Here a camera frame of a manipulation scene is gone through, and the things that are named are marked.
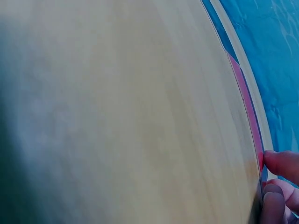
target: skin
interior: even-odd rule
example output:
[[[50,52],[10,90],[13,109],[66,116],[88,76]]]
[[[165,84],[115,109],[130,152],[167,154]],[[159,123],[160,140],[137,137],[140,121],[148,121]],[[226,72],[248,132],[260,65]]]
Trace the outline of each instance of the skin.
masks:
[[[299,185],[299,154],[266,151],[264,162],[275,175]],[[299,214],[299,189],[289,183],[274,179],[264,187],[263,210],[260,224],[299,224],[291,212]]]

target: light wood panel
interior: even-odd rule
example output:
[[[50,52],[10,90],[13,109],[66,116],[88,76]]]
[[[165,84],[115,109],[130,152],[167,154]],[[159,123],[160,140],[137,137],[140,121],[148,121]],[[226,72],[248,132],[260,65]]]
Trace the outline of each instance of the light wood panel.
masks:
[[[246,223],[259,172],[198,0],[3,0],[7,125],[43,223]]]

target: wood grain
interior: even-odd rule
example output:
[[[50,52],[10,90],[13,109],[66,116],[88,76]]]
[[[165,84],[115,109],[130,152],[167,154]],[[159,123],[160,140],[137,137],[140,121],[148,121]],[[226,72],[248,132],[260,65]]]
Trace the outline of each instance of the wood grain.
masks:
[[[3,0],[7,125],[42,223],[246,223],[259,171],[198,0]]]

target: fingertip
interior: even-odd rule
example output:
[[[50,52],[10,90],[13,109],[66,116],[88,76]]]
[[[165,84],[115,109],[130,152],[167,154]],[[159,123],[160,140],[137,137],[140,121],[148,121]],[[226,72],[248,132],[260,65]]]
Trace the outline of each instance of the fingertip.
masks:
[[[282,196],[284,196],[283,191],[280,186],[275,185],[273,183],[268,183],[264,189],[263,189],[264,194],[267,194],[268,192],[273,192],[273,193],[279,193]]]
[[[275,155],[275,154],[277,154],[277,152],[272,151],[272,150],[266,150],[266,151],[264,152],[263,156],[264,156],[264,158],[269,158],[269,157],[271,157],[271,156],[273,156],[273,155]]]
[[[285,199],[277,192],[267,192],[263,198],[261,223],[282,223],[285,216]]]

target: wooden surface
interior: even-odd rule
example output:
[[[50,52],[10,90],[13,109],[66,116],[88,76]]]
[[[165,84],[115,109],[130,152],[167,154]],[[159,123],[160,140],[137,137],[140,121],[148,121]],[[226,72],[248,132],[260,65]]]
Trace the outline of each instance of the wooden surface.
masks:
[[[256,153],[200,1],[2,0],[0,33],[4,123],[39,223],[248,222]]]

